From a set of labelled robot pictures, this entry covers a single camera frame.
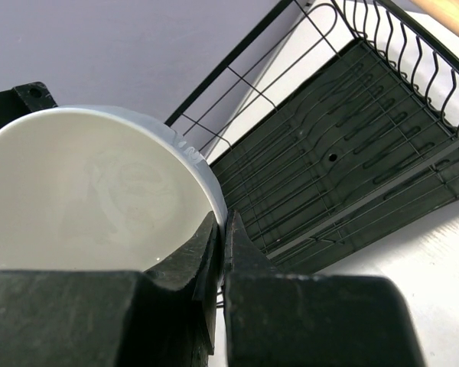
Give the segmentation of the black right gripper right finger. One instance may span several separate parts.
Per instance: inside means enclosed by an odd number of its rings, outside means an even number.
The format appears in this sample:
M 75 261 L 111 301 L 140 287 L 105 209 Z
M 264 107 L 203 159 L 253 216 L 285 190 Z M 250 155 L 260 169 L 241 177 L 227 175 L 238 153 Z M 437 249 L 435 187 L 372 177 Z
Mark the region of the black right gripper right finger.
M 285 274 L 230 210 L 223 313 L 231 366 L 423 366 L 405 298 L 388 278 Z

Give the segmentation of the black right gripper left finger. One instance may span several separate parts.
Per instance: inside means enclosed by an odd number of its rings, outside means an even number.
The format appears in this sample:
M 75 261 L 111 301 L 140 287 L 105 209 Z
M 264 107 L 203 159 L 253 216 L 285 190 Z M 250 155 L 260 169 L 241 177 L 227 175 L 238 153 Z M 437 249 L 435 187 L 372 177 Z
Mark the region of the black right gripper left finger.
M 0 366 L 205 366 L 219 228 L 147 271 L 0 271 Z

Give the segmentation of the black plastic drip tray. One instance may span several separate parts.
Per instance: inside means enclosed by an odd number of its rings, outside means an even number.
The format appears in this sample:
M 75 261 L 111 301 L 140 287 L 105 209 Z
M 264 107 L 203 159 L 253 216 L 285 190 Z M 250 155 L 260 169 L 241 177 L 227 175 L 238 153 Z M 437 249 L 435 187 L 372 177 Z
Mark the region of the black plastic drip tray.
M 424 50 L 426 77 L 354 40 L 211 165 L 228 207 L 273 262 L 316 272 L 459 200 L 459 70 Z

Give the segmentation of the pale blue white bowl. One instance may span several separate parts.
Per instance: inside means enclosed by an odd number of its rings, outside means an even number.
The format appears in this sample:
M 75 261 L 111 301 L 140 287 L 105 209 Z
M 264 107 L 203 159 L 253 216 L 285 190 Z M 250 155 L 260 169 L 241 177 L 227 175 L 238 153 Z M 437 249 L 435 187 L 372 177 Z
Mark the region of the pale blue white bowl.
M 63 106 L 0 128 L 0 270 L 145 271 L 207 214 L 221 186 L 185 137 L 115 106 Z

